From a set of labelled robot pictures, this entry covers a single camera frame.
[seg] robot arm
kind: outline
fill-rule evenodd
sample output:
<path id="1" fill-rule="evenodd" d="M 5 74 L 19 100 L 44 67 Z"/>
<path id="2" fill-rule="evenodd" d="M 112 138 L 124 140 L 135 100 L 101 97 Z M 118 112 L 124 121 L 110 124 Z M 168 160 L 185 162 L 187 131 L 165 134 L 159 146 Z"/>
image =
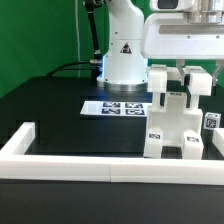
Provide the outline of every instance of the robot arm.
<path id="1" fill-rule="evenodd" d="M 147 60 L 141 55 L 144 15 L 131 0 L 85 0 L 93 21 L 93 10 L 104 3 L 110 20 L 109 50 L 103 57 L 102 75 L 97 78 L 100 87 L 118 91 L 135 91 L 147 84 Z M 91 25 L 95 54 L 99 52 L 96 28 Z"/>

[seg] green wall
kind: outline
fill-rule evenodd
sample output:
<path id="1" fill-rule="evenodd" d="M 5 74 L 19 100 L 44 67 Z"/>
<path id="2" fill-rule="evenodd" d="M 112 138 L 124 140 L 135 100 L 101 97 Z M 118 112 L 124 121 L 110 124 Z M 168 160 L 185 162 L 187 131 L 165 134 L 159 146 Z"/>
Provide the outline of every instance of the green wall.
<path id="1" fill-rule="evenodd" d="M 93 48 L 82 2 L 78 2 L 79 26 L 81 59 L 85 60 L 92 57 Z M 149 15 L 148 0 L 133 3 L 145 16 Z M 77 60 L 75 0 L 0 0 L 0 6 L 0 97 L 30 77 L 45 75 L 61 64 Z M 105 53 L 109 33 L 107 8 L 98 9 L 95 16 L 100 47 Z M 214 69 L 213 62 L 195 63 L 209 72 Z"/>

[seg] white frame edge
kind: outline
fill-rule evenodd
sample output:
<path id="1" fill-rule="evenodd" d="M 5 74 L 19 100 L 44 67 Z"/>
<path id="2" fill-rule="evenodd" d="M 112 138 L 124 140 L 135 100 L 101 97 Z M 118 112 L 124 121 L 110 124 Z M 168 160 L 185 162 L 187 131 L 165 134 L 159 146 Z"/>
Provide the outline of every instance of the white frame edge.
<path id="1" fill-rule="evenodd" d="M 24 123 L 0 151 L 0 178 L 224 185 L 223 161 L 24 155 L 35 124 Z"/>

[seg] black table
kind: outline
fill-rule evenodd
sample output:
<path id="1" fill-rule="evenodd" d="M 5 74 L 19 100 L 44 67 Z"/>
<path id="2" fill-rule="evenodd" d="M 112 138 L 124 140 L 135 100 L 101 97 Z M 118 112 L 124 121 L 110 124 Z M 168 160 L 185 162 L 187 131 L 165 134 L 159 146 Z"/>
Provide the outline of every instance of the black table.
<path id="1" fill-rule="evenodd" d="M 180 87 L 171 85 L 172 90 Z M 201 97 L 223 114 L 220 87 Z M 142 157 L 145 118 L 80 116 L 85 100 L 150 102 L 151 94 L 104 91 L 91 79 L 33 78 L 0 100 L 0 142 L 24 121 L 37 138 L 27 154 Z M 203 130 L 203 159 L 223 159 Z M 163 157 L 170 158 L 175 153 Z M 2 223 L 223 223 L 224 187 L 93 182 L 0 181 Z"/>

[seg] warning label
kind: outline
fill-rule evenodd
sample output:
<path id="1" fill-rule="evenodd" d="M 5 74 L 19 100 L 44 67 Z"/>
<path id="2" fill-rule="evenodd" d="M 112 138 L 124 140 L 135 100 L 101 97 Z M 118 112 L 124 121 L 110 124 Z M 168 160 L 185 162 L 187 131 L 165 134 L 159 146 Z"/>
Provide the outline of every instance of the warning label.
<path id="1" fill-rule="evenodd" d="M 128 43 L 126 43 L 126 44 L 124 45 L 124 47 L 122 48 L 122 50 L 121 50 L 120 53 L 121 53 L 121 54 L 132 54 L 132 52 L 131 52 L 131 48 L 130 48 L 130 46 L 129 46 Z"/>

